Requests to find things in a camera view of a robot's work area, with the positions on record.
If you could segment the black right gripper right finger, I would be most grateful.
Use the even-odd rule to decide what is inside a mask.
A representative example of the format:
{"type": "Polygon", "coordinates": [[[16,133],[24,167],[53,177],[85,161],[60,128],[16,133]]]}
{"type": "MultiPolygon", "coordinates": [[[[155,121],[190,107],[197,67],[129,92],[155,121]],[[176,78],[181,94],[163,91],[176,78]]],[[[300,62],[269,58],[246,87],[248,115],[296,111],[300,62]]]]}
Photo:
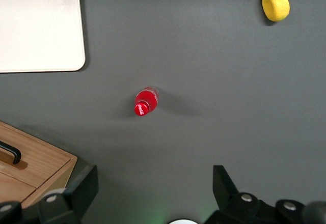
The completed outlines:
{"type": "Polygon", "coordinates": [[[222,165],[213,167],[212,189],[218,210],[206,223],[275,223],[275,209],[247,192],[239,192],[222,165]]]}

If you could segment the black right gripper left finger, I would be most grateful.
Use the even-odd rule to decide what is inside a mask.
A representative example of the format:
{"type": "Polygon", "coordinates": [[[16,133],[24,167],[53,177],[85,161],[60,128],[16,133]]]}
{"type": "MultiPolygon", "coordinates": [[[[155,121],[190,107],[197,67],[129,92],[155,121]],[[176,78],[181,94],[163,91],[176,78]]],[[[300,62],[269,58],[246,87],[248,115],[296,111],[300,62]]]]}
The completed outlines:
{"type": "Polygon", "coordinates": [[[81,223],[97,193],[97,166],[88,165],[67,188],[52,191],[39,201],[39,222],[81,223]]]}

